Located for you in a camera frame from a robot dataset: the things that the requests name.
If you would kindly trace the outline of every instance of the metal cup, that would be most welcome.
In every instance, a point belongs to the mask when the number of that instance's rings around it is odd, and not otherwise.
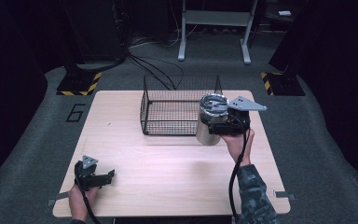
[[[227,119],[228,99],[221,94],[210,93],[200,100],[200,112],[197,122],[196,137],[205,146],[214,146],[220,141],[220,136],[209,134],[208,123]]]

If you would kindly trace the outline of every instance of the wire basket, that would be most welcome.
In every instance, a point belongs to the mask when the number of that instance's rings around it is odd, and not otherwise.
[[[146,135],[196,135],[200,99],[222,93],[219,76],[144,77],[141,126]]]

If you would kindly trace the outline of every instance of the yellow and black tape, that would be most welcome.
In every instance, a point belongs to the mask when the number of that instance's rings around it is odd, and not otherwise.
[[[97,75],[95,75],[87,91],[57,91],[57,95],[92,95],[95,88],[97,87],[101,74],[102,73],[98,73]]]
[[[269,83],[269,78],[268,78],[267,74],[281,75],[282,73],[265,73],[265,72],[261,73],[261,77],[263,78],[264,87],[266,88],[267,94],[274,95],[274,92],[271,88],[271,84]]]

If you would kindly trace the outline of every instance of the person's hand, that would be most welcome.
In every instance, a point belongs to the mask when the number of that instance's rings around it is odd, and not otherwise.
[[[97,188],[91,188],[89,191],[86,191],[86,197],[89,199],[89,205],[92,206],[95,202],[95,198],[98,193]],[[69,207],[71,208],[72,219],[78,219],[86,221],[88,216],[87,207],[83,201],[83,195],[81,194],[80,188],[78,185],[73,185],[71,190],[68,191],[69,198]]]
[[[237,162],[238,157],[240,156],[243,148],[243,134],[238,135],[221,135],[223,140],[225,140],[228,148],[228,152],[232,159]],[[249,129],[246,131],[246,138],[248,138],[248,143],[246,144],[245,152],[243,154],[242,162],[240,163],[240,166],[249,165],[251,164],[251,149],[252,149],[252,143],[253,139],[255,137],[255,131],[252,129]]]

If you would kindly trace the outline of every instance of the camouflage sleeve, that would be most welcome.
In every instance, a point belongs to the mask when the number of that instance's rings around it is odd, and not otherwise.
[[[237,173],[241,196],[240,224],[281,223],[266,195],[267,186],[253,164]]]

